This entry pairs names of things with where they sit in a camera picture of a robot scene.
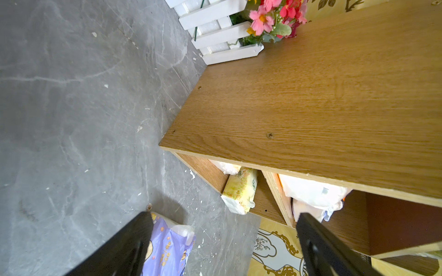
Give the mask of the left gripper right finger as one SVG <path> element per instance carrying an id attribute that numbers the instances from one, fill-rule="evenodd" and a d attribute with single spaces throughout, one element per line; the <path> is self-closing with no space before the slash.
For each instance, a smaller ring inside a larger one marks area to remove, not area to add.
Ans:
<path id="1" fill-rule="evenodd" d="M 301 213 L 296 229 L 310 276 L 380 275 L 311 214 Z"/>

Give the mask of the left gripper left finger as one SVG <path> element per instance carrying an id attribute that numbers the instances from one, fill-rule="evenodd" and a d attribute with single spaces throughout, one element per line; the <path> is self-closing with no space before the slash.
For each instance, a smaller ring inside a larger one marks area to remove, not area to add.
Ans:
<path id="1" fill-rule="evenodd" d="M 140 276 L 153 233 L 149 211 L 140 212 L 68 276 Z"/>

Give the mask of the purple tissue pack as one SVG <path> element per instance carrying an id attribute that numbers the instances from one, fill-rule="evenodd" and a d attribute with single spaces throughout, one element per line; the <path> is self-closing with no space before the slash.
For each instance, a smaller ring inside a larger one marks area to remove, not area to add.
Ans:
<path id="1" fill-rule="evenodd" d="M 182 276 L 196 235 L 190 225 L 177 224 L 173 220 L 151 214 L 153 233 L 143 264 L 143 276 Z"/>

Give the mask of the orange tissue pack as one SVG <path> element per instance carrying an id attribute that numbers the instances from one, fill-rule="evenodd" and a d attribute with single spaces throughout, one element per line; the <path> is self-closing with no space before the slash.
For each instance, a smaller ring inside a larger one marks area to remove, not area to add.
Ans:
<path id="1" fill-rule="evenodd" d="M 297 201 L 323 210 L 340 210 L 352 189 L 279 174 L 284 193 Z"/>

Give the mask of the peach tissue pack middle shelf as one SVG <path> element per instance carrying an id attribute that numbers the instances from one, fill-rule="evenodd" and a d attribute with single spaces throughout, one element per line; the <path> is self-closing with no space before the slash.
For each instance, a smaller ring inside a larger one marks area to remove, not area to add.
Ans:
<path id="1" fill-rule="evenodd" d="M 341 200 L 340 202 L 332 205 L 331 207 L 327 207 L 326 209 L 320 209 L 313 207 L 303 201 L 292 199 L 292 212 L 296 222 L 298 222 L 301 213 L 311 214 L 320 223 L 322 223 L 324 220 L 329 221 L 333 213 L 341 210 L 343 206 L 344 206 L 344 201 Z"/>

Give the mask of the peach tissue pack shelf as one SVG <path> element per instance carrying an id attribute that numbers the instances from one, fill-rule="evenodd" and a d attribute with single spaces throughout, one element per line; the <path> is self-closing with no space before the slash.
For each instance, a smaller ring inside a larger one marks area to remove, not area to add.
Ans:
<path id="1" fill-rule="evenodd" d="M 344 206 L 344 201 L 341 200 L 340 202 L 332 205 L 331 207 L 327 207 L 326 209 L 320 209 L 313 207 L 303 201 L 292 199 L 292 212 L 296 222 L 298 222 L 301 213 L 311 214 L 320 223 L 322 223 L 324 220 L 329 221 L 333 213 L 341 210 L 343 206 Z"/>
<path id="2" fill-rule="evenodd" d="M 218 168 L 223 174 L 236 175 L 239 173 L 239 171 L 241 169 L 241 166 L 239 166 L 239 165 L 226 163 L 226 162 L 220 162 L 220 161 L 214 161 L 214 160 L 209 160 L 209 161 L 216 168 Z"/>

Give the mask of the yellow floral pack bottom shelf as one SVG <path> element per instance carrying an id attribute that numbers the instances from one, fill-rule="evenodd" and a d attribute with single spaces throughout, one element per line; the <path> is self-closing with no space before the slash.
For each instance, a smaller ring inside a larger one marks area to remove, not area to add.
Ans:
<path id="1" fill-rule="evenodd" d="M 230 175 L 221 198 L 230 212 L 246 215 L 255 207 L 257 170 L 241 167 L 236 175 Z"/>

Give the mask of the peach tissue pack bottom shelf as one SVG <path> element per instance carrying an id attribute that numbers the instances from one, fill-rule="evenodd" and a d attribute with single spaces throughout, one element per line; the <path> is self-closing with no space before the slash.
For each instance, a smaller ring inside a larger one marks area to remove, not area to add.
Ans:
<path id="1" fill-rule="evenodd" d="M 239 173 L 239 171 L 241 169 L 241 166 L 239 166 L 239 165 L 226 163 L 226 162 L 220 162 L 220 161 L 214 161 L 214 160 L 209 160 L 209 161 L 216 168 L 218 168 L 223 174 L 236 175 Z"/>

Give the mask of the wooden three-tier shelf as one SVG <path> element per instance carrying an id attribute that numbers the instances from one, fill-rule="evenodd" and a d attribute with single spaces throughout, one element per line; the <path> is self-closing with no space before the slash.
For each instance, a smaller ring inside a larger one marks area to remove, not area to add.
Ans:
<path id="1" fill-rule="evenodd" d="M 433 276 L 442 248 L 442 3 L 389 1 L 207 67 L 160 142 L 216 191 L 212 161 L 258 169 L 253 212 L 295 225 L 281 175 L 351 189 L 326 227 Z"/>

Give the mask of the artificial flowers white fence planter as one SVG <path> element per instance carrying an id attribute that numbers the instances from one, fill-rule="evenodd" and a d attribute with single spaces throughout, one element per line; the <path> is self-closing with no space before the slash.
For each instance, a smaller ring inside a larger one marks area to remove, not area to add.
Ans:
<path id="1" fill-rule="evenodd" d="M 266 43 L 295 37 L 307 1 L 167 1 L 207 65 L 257 56 Z"/>

